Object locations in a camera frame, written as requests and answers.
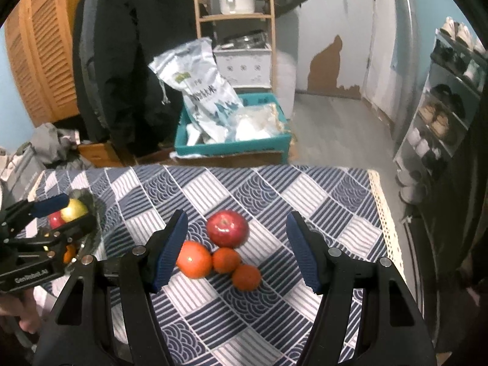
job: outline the louvered door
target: louvered door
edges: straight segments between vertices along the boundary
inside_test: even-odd
[[[36,126],[79,113],[71,35],[77,2],[21,0],[7,19],[10,65],[19,93]]]

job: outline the tangerine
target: tangerine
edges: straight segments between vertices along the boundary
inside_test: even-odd
[[[185,241],[181,247],[176,266],[188,278],[204,278],[212,271],[212,255],[202,244]]]
[[[251,292],[261,283],[261,273],[254,265],[242,264],[232,274],[232,284],[238,290]]]
[[[66,245],[66,252],[64,253],[63,256],[63,262],[64,264],[69,264],[72,259],[76,257],[76,248],[74,245]]]
[[[234,249],[220,248],[212,255],[214,270],[219,274],[228,274],[241,264],[241,256]]]

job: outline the finger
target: finger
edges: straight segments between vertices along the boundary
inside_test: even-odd
[[[37,312],[36,300],[34,299],[34,289],[24,292],[23,305],[25,313],[22,315],[19,326],[23,331],[34,334],[41,327],[41,317]]]
[[[10,294],[0,296],[0,316],[21,316],[25,312],[24,305]]]

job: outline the teal crate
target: teal crate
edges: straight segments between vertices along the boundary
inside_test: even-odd
[[[268,94],[241,94],[245,106],[256,106],[259,104],[275,103],[278,109],[278,118],[288,128],[288,124],[281,110],[281,107],[276,100],[275,95]],[[196,144],[195,146],[187,146],[188,134],[186,126],[190,123],[190,117],[183,109],[180,117],[180,124],[176,130],[175,150],[180,156],[187,156],[190,154],[200,154],[203,156],[223,156],[228,154],[248,153],[253,151],[280,151],[282,152],[282,163],[288,162],[288,152],[291,142],[291,133],[284,133],[275,136],[271,139],[247,140],[245,142],[226,142],[216,144]]]

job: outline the plastic bag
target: plastic bag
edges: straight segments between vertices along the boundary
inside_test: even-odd
[[[217,143],[229,135],[229,116],[242,101],[220,75],[210,38],[180,45],[154,58],[149,65],[159,80],[183,93],[193,124]]]
[[[268,139],[285,131],[274,103],[241,107],[230,116],[229,124],[231,142]]]

